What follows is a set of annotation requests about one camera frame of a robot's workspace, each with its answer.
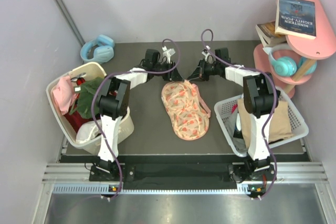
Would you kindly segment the floral mesh laundry bag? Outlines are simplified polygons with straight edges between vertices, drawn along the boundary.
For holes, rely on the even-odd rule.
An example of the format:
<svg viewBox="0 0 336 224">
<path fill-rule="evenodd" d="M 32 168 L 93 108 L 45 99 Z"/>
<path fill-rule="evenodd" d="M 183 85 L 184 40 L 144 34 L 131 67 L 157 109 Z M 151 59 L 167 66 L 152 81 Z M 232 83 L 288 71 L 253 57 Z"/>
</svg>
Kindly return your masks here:
<svg viewBox="0 0 336 224">
<path fill-rule="evenodd" d="M 194 141 L 207 133 L 211 110 L 197 85 L 187 80 L 169 82 L 162 89 L 161 99 L 177 137 Z"/>
</svg>

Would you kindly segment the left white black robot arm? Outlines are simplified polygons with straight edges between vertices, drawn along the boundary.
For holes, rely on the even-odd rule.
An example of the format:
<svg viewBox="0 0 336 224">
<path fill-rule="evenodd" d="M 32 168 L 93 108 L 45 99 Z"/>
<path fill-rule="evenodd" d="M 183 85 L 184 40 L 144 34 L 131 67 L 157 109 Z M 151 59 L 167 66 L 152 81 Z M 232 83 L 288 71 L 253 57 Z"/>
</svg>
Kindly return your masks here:
<svg viewBox="0 0 336 224">
<path fill-rule="evenodd" d="M 155 76 L 166 81 L 181 80 L 177 74 L 178 62 L 171 60 L 174 54 L 181 58 L 179 50 L 162 47 L 163 60 L 160 52 L 148 49 L 141 63 L 126 71 L 112 73 L 106 76 L 99 85 L 91 104 L 92 118 L 101 133 L 101 145 L 96 164 L 101 174 L 107 180 L 114 180 L 119 176 L 122 182 L 122 168 L 117 157 L 119 126 L 128 112 L 131 89 L 144 84 Z"/>
</svg>

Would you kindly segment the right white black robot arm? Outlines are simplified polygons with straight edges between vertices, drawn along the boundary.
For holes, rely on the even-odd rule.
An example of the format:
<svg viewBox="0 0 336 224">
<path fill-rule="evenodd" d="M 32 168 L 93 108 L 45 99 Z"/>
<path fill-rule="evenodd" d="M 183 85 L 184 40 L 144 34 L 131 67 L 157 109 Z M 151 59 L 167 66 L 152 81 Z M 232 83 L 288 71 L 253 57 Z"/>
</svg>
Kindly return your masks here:
<svg viewBox="0 0 336 224">
<path fill-rule="evenodd" d="M 211 52 L 206 46 L 201 59 L 188 77 L 193 81 L 208 81 L 210 76 L 220 76 L 243 87 L 243 102 L 250 118 L 250 145 L 243 167 L 232 168 L 233 181 L 242 183 L 245 179 L 258 179 L 266 172 L 275 172 L 271 165 L 274 155 L 269 147 L 270 121 L 278 105 L 279 92 L 271 74 L 253 68 L 231 63 L 227 48 Z"/>
</svg>

